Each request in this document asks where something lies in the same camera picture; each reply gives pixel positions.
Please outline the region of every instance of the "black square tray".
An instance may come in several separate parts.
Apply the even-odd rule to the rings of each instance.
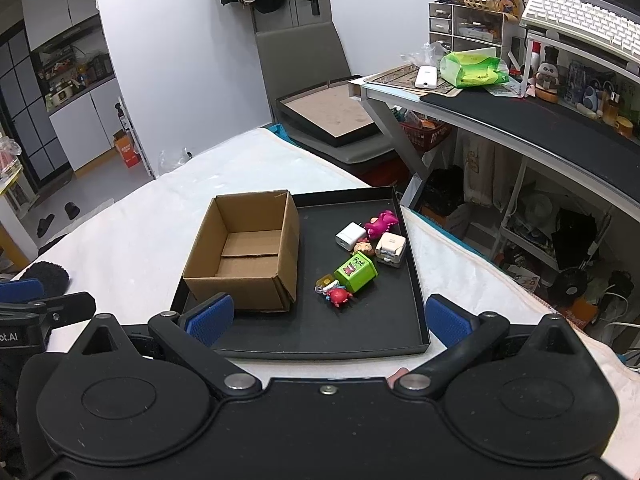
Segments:
[[[384,210],[398,215],[391,231],[408,239],[392,187],[294,195],[300,216],[297,300],[289,312],[236,312],[213,348],[227,357],[324,360],[424,352],[430,344],[424,302],[411,247],[399,269],[375,263],[378,276],[340,310],[316,294],[316,281],[349,259],[335,235],[350,222],[368,222]],[[172,310],[196,305],[184,280]]]

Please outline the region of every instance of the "slipper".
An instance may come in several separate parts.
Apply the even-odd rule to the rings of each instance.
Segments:
[[[69,220],[73,220],[76,216],[80,214],[80,208],[73,202],[66,203],[65,211],[66,211],[66,215],[69,217]]]
[[[40,222],[38,222],[38,232],[36,233],[38,238],[42,238],[47,233],[47,230],[49,230],[49,226],[55,217],[56,216],[51,213],[46,218],[40,219]]]

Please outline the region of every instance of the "desk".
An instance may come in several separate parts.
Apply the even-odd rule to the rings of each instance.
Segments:
[[[436,167],[443,142],[420,158],[389,105],[397,105],[446,121],[519,152],[591,189],[640,221],[640,146],[606,124],[540,99],[494,97],[482,88],[465,89],[457,97],[430,94],[421,100],[399,88],[351,82],[380,130],[391,140],[414,174],[402,205],[412,207]]]

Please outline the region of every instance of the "figurine on desk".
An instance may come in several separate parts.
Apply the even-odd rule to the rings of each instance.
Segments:
[[[545,47],[545,62],[540,65],[536,74],[536,97],[550,103],[558,102],[558,49],[552,46]]]

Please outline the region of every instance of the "keyboard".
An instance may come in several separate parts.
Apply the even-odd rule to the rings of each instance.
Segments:
[[[640,25],[593,4],[529,0],[522,23],[556,30],[640,64]]]

